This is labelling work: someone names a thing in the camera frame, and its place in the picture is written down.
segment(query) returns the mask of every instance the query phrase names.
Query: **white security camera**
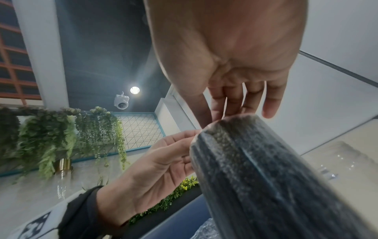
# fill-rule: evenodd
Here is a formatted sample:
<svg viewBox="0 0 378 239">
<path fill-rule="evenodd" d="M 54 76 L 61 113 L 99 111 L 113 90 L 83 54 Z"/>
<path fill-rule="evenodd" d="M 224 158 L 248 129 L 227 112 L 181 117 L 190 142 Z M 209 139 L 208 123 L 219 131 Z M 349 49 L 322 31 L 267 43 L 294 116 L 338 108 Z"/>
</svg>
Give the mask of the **white security camera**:
<svg viewBox="0 0 378 239">
<path fill-rule="evenodd" d="M 117 94 L 114 98 L 114 106 L 118 109 L 126 109 L 129 106 L 129 97 L 122 94 Z"/>
</svg>

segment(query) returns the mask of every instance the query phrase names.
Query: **ceiling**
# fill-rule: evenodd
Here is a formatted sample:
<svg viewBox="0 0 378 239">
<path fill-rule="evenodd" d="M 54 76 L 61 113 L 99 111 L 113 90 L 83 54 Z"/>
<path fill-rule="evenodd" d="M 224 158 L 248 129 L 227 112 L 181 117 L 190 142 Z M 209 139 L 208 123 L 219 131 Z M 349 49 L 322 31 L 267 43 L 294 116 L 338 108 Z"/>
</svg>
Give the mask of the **ceiling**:
<svg viewBox="0 0 378 239">
<path fill-rule="evenodd" d="M 170 87 L 152 49 L 143 1 L 56 0 L 69 106 L 120 111 L 116 94 L 130 97 L 124 112 L 154 112 Z M 130 88 L 138 86 L 133 95 Z"/>
<path fill-rule="evenodd" d="M 0 103 L 20 99 L 23 105 L 41 99 L 15 9 L 5 0 L 0 0 L 0 98 Z"/>
</svg>

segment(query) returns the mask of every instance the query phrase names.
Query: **recessed light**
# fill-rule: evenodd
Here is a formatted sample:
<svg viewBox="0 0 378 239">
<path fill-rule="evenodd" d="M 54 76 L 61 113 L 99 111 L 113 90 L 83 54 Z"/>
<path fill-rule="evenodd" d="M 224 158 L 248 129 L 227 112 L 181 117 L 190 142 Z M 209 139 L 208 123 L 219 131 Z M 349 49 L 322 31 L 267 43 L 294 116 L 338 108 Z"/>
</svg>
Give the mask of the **recessed light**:
<svg viewBox="0 0 378 239">
<path fill-rule="evenodd" d="M 130 89 L 130 92 L 133 93 L 133 94 L 138 94 L 140 91 L 141 90 L 136 86 L 131 87 L 131 89 Z"/>
</svg>

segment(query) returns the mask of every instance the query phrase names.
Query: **dark fabric roll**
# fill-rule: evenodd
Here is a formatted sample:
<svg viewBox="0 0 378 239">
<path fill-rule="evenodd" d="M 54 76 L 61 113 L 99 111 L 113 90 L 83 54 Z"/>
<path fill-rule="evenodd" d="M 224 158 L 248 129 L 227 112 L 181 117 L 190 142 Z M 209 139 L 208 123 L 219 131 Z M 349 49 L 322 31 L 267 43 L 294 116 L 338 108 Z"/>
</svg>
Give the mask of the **dark fabric roll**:
<svg viewBox="0 0 378 239">
<path fill-rule="evenodd" d="M 213 123 L 190 154 L 224 239 L 377 238 L 258 116 Z"/>
</svg>

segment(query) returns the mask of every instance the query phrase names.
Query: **geometric lattice panel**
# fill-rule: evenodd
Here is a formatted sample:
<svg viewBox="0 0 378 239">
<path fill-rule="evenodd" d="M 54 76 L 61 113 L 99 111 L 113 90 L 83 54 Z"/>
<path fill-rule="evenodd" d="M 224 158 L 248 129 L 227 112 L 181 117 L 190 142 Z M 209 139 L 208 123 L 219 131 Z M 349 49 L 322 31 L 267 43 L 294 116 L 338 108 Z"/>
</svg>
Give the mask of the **geometric lattice panel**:
<svg viewBox="0 0 378 239">
<path fill-rule="evenodd" d="M 126 149 L 150 146 L 163 137 L 154 115 L 118 115 L 122 121 Z"/>
</svg>

